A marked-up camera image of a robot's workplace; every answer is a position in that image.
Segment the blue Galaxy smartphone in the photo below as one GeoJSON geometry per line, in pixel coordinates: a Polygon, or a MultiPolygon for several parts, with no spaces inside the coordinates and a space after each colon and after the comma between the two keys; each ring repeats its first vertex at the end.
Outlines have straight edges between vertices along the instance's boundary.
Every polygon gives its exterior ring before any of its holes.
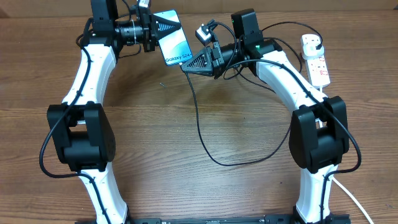
{"type": "MultiPolygon", "coordinates": [[[[175,10],[157,12],[154,15],[170,21],[180,22],[175,10]]],[[[158,42],[167,66],[184,63],[193,57],[182,25],[179,30],[158,40],[158,42]]]]}

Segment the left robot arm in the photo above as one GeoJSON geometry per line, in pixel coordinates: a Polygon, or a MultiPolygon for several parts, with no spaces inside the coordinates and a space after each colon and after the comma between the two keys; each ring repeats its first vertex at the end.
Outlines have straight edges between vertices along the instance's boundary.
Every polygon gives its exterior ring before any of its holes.
{"type": "Polygon", "coordinates": [[[125,45],[151,52],[181,30],[174,10],[153,13],[149,1],[129,6],[121,20],[115,1],[92,1],[92,17],[76,38],[81,62],[63,101],[50,105],[50,131],[39,154],[42,172],[54,179],[78,177],[96,212],[95,223],[133,223],[113,172],[116,140],[103,108],[110,74],[125,45]]]}

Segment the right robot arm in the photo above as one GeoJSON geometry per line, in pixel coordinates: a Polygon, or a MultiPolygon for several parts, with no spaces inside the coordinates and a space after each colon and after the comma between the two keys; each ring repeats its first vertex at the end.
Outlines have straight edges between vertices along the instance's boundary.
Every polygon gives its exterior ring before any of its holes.
{"type": "Polygon", "coordinates": [[[344,101],[329,98],[311,85],[289,62],[279,41],[264,37],[253,9],[231,16],[234,42],[220,46],[211,20],[195,32],[204,48],[182,64],[186,74],[219,78],[230,68],[247,67],[268,84],[291,115],[289,149],[300,167],[300,193],[291,215],[266,215],[265,223],[350,223],[349,215],[329,208],[331,185],[350,134],[344,101]]]}

